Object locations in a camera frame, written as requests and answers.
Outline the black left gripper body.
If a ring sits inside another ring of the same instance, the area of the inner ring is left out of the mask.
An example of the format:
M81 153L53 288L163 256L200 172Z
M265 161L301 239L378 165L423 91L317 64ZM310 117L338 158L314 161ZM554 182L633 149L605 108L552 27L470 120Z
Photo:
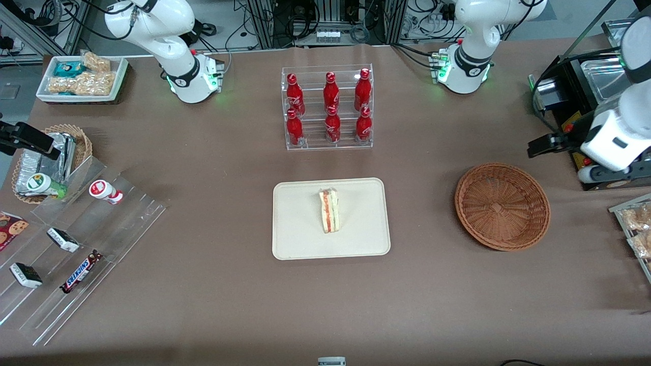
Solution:
M555 134L555 152L576 152L586 140L588 131L557 132Z

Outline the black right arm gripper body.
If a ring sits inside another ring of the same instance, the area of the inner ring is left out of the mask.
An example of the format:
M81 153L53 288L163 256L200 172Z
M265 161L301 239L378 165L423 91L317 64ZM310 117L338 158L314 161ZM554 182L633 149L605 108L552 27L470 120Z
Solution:
M49 158L58 159L61 151L55 148L54 139L30 125L1 122L1 153L12 156L18 149L31 150Z

